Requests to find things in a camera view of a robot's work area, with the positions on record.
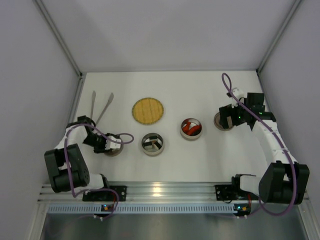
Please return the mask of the brown smiley lid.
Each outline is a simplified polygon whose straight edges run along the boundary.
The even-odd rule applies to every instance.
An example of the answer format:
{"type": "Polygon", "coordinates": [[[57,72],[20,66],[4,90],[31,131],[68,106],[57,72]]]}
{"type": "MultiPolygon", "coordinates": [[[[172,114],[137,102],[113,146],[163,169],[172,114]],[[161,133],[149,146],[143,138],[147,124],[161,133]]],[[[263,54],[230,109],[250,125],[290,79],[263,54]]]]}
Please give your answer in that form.
{"type": "Polygon", "coordinates": [[[120,154],[122,152],[123,148],[124,148],[122,143],[123,143],[123,141],[121,142],[120,150],[116,150],[116,151],[106,151],[106,149],[105,149],[106,148],[106,144],[105,144],[105,146],[104,146],[104,154],[109,156],[109,157],[114,157],[114,156],[120,154]]]}

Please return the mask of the red sausage piece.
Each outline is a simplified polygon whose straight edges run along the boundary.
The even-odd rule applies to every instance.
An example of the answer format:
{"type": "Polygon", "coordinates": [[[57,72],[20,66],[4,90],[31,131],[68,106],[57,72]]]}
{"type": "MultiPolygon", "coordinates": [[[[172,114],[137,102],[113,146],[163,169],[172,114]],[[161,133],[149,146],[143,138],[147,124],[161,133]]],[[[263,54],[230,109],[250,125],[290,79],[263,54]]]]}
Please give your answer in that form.
{"type": "Polygon", "coordinates": [[[189,131],[189,129],[190,129],[190,125],[191,125],[191,122],[188,121],[188,122],[185,124],[185,126],[182,128],[182,131],[183,131],[185,134],[188,133],[188,131],[189,131]]]}
{"type": "Polygon", "coordinates": [[[200,125],[195,125],[192,128],[190,128],[186,134],[188,136],[196,136],[201,132],[201,130],[202,130],[202,127],[200,125]]]}

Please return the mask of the white sushi roll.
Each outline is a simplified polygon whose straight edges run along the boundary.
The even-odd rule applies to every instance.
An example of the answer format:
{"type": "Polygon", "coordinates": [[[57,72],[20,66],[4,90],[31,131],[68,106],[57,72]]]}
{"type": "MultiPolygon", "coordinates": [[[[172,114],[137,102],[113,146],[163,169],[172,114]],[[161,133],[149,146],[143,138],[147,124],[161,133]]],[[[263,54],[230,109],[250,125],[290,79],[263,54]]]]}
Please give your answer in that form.
{"type": "Polygon", "coordinates": [[[144,142],[142,144],[142,147],[144,150],[148,151],[148,150],[151,150],[153,149],[153,143],[151,141],[148,141],[148,142],[144,142]]]}

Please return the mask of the green sushi roll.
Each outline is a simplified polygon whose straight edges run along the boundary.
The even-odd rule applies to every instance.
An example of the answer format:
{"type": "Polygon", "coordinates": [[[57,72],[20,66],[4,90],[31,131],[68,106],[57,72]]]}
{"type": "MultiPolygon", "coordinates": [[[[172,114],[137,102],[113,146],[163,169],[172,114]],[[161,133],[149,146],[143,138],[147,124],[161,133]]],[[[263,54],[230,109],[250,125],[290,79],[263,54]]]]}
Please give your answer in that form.
{"type": "Polygon", "coordinates": [[[157,135],[152,135],[148,137],[149,142],[157,142],[158,141],[158,136],[157,135]]]}

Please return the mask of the salmon sushi roll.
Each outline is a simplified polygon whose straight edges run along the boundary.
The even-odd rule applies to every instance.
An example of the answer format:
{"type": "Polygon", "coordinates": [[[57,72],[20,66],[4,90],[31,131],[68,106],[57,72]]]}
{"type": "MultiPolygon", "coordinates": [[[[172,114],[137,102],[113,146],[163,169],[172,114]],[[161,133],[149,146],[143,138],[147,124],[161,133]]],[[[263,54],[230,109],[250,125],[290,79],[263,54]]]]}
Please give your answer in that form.
{"type": "Polygon", "coordinates": [[[153,142],[151,142],[151,143],[152,143],[153,148],[154,148],[156,151],[159,151],[159,150],[162,148],[162,145],[161,145],[158,141],[153,141],[153,142]]]}

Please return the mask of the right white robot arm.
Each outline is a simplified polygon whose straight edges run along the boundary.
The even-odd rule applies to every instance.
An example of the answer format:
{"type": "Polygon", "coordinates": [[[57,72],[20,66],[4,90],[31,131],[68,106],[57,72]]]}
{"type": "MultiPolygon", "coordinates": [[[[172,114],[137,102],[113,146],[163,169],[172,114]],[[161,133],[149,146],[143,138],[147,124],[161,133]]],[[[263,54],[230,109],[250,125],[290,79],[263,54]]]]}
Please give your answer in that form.
{"type": "Polygon", "coordinates": [[[299,164],[288,150],[274,114],[266,111],[264,94],[244,94],[239,88],[233,88],[228,96],[232,102],[219,108],[214,119],[216,127],[228,131],[247,124],[267,162],[262,176],[253,173],[232,177],[234,187],[258,196],[264,203],[301,204],[310,170],[307,165],[299,164]]]}

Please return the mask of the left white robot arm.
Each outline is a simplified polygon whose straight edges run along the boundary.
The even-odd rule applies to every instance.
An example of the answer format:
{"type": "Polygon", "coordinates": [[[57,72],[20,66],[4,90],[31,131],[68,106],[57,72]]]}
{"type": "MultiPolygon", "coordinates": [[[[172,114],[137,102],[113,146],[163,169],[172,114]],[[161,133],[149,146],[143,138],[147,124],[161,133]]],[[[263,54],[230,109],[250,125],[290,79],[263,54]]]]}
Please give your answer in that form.
{"type": "Polygon", "coordinates": [[[49,182],[54,192],[74,191],[78,187],[107,189],[110,185],[103,174],[90,173],[80,145],[88,145],[96,154],[105,153],[107,140],[94,133],[96,123],[80,116],[69,123],[59,144],[44,154],[49,182]]]}

